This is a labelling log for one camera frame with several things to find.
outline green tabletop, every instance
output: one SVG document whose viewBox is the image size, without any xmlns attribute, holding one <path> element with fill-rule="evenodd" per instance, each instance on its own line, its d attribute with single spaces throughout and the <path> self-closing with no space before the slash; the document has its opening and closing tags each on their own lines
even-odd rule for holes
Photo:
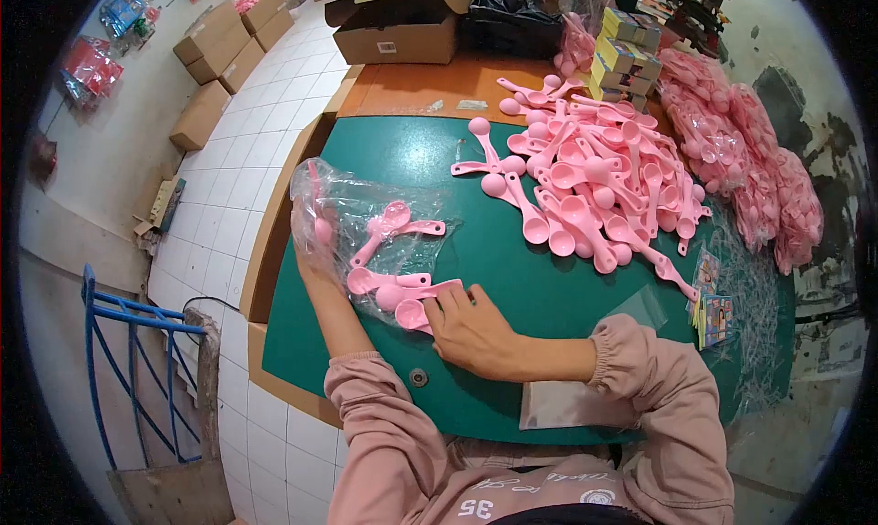
<svg viewBox="0 0 878 525">
<path fill-rule="evenodd" d="M 526 243 L 521 235 L 521 213 L 486 196 L 479 176 L 452 177 L 453 162 L 484 160 L 467 123 L 450 118 L 340 118 L 321 157 L 363 180 L 448 190 L 463 222 L 446 238 L 436 260 L 434 283 L 461 278 L 465 286 L 481 284 L 519 333 L 542 338 L 586 337 L 609 311 L 651 286 L 667 318 L 658 335 L 695 343 L 686 298 L 676 285 L 655 278 L 653 267 L 642 256 L 635 254 L 628 266 L 601 276 L 591 261 L 576 256 L 560 258 L 552 255 L 547 245 Z M 509 154 L 507 137 L 520 132 L 520 126 L 492 124 L 491 141 L 500 157 Z M 458 159 L 455 150 L 460 139 L 466 139 L 466 144 L 460 146 Z M 522 182 L 525 193 L 533 199 L 533 181 L 524 177 Z M 670 257 L 680 274 L 690 279 L 699 241 L 708 238 L 712 230 L 711 221 L 702 220 L 690 243 L 695 252 L 686 257 L 677 253 L 675 235 L 659 231 L 653 247 Z M 782 358 L 775 366 L 774 384 L 785 393 L 795 318 L 791 278 L 782 278 L 778 284 L 778 302 L 777 344 Z M 521 385 L 485 380 L 446 364 L 435 355 L 432 338 L 424 333 L 408 333 L 367 316 L 361 319 L 375 347 L 410 389 L 414 403 L 444 433 L 504 442 L 581 445 L 638 437 L 638 432 L 590 427 L 521 431 Z M 726 353 L 733 356 L 731 360 L 702 354 L 717 378 L 723 423 L 734 418 L 740 402 L 736 387 L 741 362 L 735 357 L 739 352 Z M 262 368 L 322 396 L 328 357 L 289 242 L 269 316 Z M 408 382 L 408 373 L 414 368 L 429 375 L 426 386 L 415 388 Z"/>
</svg>

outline person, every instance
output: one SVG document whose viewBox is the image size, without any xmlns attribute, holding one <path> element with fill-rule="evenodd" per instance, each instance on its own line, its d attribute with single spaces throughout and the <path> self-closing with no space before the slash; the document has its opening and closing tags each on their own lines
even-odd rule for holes
<svg viewBox="0 0 878 525">
<path fill-rule="evenodd" d="M 349 446 L 330 525 L 732 523 L 717 385 L 692 345 L 627 315 L 606 318 L 587 339 L 537 340 L 514 333 L 478 285 L 425 300 L 445 361 L 493 380 L 587 382 L 630 399 L 647 436 L 625 473 L 588 454 L 467 468 L 375 350 L 331 264 L 301 249 L 297 259 L 331 357 L 324 388 Z"/>
</svg>

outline hoodie sleeve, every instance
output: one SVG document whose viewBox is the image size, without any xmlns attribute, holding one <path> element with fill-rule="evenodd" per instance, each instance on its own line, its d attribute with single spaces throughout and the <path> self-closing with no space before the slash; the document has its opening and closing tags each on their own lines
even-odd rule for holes
<svg viewBox="0 0 878 525">
<path fill-rule="evenodd" d="M 630 399 L 646 433 L 642 457 L 624 478 L 631 499 L 666 525 L 731 525 L 717 382 L 695 346 L 660 339 L 622 314 L 598 323 L 591 338 L 597 365 L 589 386 Z"/>
<path fill-rule="evenodd" d="M 324 390 L 349 446 L 328 525 L 415 520 L 450 473 L 433 421 L 378 352 L 330 360 Z"/>
</svg>

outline stack of yellow boxes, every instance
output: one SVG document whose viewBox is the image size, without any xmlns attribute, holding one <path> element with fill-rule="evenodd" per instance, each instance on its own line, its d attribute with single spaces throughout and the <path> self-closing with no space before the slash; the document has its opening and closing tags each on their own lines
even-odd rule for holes
<svg viewBox="0 0 878 525">
<path fill-rule="evenodd" d="M 645 14 L 604 9 L 603 24 L 592 59 L 588 90 L 595 100 L 628 100 L 642 112 L 646 94 L 659 78 L 661 26 Z"/>
</svg>

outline white tiled floor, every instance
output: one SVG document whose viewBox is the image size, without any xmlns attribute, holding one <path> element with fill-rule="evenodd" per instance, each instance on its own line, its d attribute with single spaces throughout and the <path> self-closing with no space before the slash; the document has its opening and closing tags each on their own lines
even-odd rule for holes
<svg viewBox="0 0 878 525">
<path fill-rule="evenodd" d="M 207 146 L 186 155 L 170 233 L 153 260 L 148 296 L 180 310 L 193 296 L 237 305 L 254 241 L 293 142 L 338 89 L 347 63 L 321 5 L 308 0 L 229 104 Z M 339 430 L 247 378 L 247 322 L 216 302 L 221 328 L 219 438 L 236 515 L 251 525 L 326 523 L 347 459 Z"/>
</svg>

